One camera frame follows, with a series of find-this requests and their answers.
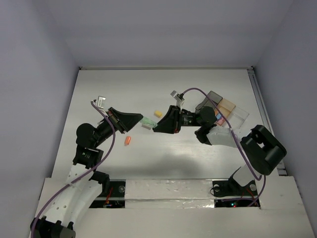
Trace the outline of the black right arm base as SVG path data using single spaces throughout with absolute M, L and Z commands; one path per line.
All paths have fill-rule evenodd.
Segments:
M 210 194 L 214 197 L 214 206 L 216 208 L 237 208 L 260 207 L 257 202 L 257 186 L 254 180 L 250 181 L 246 186 L 239 185 L 234 179 L 214 180 L 210 189 Z

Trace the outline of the green highlighter pen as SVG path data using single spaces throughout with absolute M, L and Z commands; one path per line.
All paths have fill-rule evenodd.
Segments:
M 141 123 L 141 124 L 146 124 L 146 125 L 150 126 L 151 128 L 155 128 L 155 127 L 157 127 L 157 125 L 158 125 L 155 121 L 153 121 L 153 120 L 151 120 L 151 119 L 149 119 L 149 118 L 147 118 L 147 117 L 143 117 L 143 118 L 140 120 L 140 123 Z

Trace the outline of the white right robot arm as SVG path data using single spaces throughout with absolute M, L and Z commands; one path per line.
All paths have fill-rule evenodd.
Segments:
M 270 175 L 287 154 L 285 147 L 263 125 L 256 125 L 250 132 L 216 125 L 212 107 L 202 107 L 193 113 L 170 106 L 153 131 L 176 134 L 185 126 L 198 128 L 195 136 L 202 144 L 237 148 L 242 153 L 246 164 L 228 180 L 228 189 L 233 194 L 240 194 L 255 178 Z

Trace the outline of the orange highlighter cap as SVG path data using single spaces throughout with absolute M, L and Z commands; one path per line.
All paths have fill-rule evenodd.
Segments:
M 131 143 L 131 136 L 127 136 L 124 141 L 124 145 L 128 146 Z

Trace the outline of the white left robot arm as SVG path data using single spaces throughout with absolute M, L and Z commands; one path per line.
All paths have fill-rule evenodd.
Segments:
M 32 238 L 74 238 L 76 230 L 98 196 L 109 192 L 109 175 L 97 170 L 109 156 L 98 147 L 116 132 L 129 132 L 142 114 L 94 107 L 103 120 L 97 127 L 83 123 L 76 130 L 76 154 L 64 186 L 43 206 L 31 223 Z

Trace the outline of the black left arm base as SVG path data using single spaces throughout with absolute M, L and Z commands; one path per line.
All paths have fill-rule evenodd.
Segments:
M 90 208 L 124 208 L 126 180 L 112 180 L 108 174 L 94 172 L 90 180 L 102 185 L 101 194 L 92 202 Z

